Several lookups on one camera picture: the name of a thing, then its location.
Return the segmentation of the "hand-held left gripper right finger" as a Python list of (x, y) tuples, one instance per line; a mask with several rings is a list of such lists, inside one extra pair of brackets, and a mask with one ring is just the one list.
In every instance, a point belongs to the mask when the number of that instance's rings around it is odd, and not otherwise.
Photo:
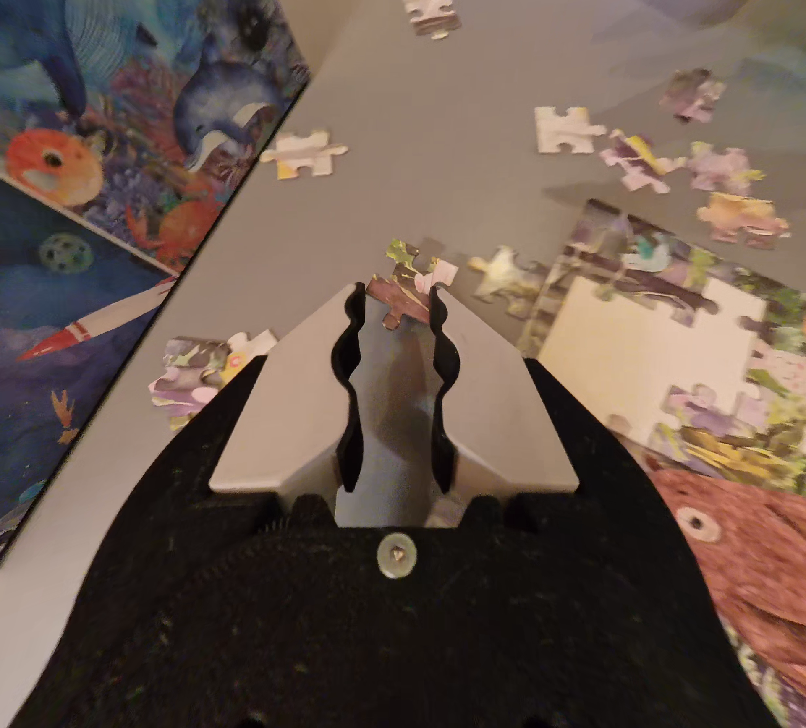
[(468, 503), (574, 493), (579, 479), (520, 352), (445, 287), (430, 291), (434, 400), (431, 469)]

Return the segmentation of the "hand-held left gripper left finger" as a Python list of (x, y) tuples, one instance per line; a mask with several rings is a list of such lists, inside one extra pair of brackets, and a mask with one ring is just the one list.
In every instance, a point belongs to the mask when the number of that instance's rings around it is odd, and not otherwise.
[(362, 282), (348, 284), (265, 356), (212, 472), (215, 493), (273, 493), (281, 505), (356, 488), (364, 459), (351, 375), (366, 320)]

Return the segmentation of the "partly assembled jigsaw puzzle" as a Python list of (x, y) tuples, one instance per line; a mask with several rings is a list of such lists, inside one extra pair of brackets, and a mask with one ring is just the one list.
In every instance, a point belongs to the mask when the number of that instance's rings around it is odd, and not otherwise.
[(804, 292), (591, 199), (520, 347), (648, 473), (752, 685), (804, 726)]

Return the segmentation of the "brown green jigsaw piece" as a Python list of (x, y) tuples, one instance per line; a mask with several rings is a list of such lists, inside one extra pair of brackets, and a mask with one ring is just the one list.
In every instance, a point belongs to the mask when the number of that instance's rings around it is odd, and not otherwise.
[(387, 331), (398, 330), (405, 317), (428, 326), (430, 291), (439, 284), (449, 287), (458, 273), (458, 266), (440, 258), (432, 258), (426, 271), (418, 270), (414, 261), (419, 252), (418, 247), (393, 239), (385, 251), (395, 264), (391, 274), (387, 278), (374, 274), (368, 283), (367, 296), (388, 306), (382, 320)]

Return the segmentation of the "purple yellow jigsaw piece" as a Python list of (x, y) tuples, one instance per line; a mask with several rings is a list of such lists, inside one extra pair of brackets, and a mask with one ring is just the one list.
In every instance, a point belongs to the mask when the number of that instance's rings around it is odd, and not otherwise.
[(684, 168), (688, 162), (686, 157), (658, 157), (649, 141), (641, 136), (626, 136), (620, 129), (610, 132), (609, 142), (599, 157), (607, 167), (622, 170), (620, 181), (629, 191), (650, 188), (658, 195), (666, 195), (670, 192), (667, 175)]

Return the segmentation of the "lavender cream jigsaw piece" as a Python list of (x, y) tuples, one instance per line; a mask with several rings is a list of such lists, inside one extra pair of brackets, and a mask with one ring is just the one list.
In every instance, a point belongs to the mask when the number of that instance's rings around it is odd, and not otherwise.
[(171, 431), (180, 431), (221, 389), (218, 371), (172, 366), (148, 385), (152, 405), (167, 417)]

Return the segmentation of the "dark green purple jigsaw piece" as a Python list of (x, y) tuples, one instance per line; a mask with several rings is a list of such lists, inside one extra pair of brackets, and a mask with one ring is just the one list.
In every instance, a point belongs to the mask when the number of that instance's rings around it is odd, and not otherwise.
[(204, 378), (223, 371), (229, 355), (230, 345), (226, 340), (174, 337), (166, 344), (163, 365), (167, 369), (195, 369)]

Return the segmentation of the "green grey jigsaw piece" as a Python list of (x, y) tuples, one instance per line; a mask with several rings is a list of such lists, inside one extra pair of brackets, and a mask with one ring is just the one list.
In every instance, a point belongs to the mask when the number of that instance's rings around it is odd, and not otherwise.
[(549, 274), (548, 266), (537, 261), (523, 266), (517, 250), (505, 245), (499, 246), (490, 259), (469, 258), (467, 267), (479, 275), (472, 296), (484, 303), (502, 299), (506, 314), (520, 321), (529, 319)]

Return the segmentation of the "white yellow jigsaw piece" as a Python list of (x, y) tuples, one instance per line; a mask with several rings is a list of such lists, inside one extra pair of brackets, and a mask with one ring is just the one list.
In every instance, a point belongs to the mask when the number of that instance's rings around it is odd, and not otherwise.
[(335, 158), (348, 150), (346, 145), (331, 142), (326, 129), (314, 129), (305, 137), (282, 133), (260, 154), (259, 162), (274, 163), (279, 180), (297, 179), (301, 169), (308, 169), (312, 177), (325, 177), (332, 175)]

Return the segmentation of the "orange purple jigsaw piece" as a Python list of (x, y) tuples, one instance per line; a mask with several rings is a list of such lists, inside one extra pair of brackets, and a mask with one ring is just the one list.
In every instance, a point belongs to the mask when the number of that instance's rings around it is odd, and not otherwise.
[(778, 217), (771, 200), (712, 192), (707, 205), (696, 217), (710, 228), (710, 238), (743, 244), (752, 249), (771, 250), (778, 240), (791, 236), (789, 223)]

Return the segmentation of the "illustrated puzzle box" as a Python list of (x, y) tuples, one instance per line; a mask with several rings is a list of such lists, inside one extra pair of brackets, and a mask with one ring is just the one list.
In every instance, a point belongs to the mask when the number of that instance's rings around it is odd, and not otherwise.
[(279, 0), (1, 0), (1, 545), (309, 81)]

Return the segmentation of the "purple grey jigsaw piece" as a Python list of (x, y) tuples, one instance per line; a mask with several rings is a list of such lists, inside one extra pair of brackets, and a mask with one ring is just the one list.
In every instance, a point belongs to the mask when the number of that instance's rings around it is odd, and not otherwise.
[(659, 105), (672, 116), (689, 123), (707, 124), (728, 85), (708, 68), (678, 70), (672, 76)]

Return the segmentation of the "grey white jigsaw piece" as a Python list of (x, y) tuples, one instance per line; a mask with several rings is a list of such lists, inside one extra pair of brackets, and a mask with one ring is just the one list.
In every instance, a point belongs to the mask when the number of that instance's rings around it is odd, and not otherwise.
[(402, 0), (402, 5), (418, 36), (440, 41), (461, 27), (453, 0)]

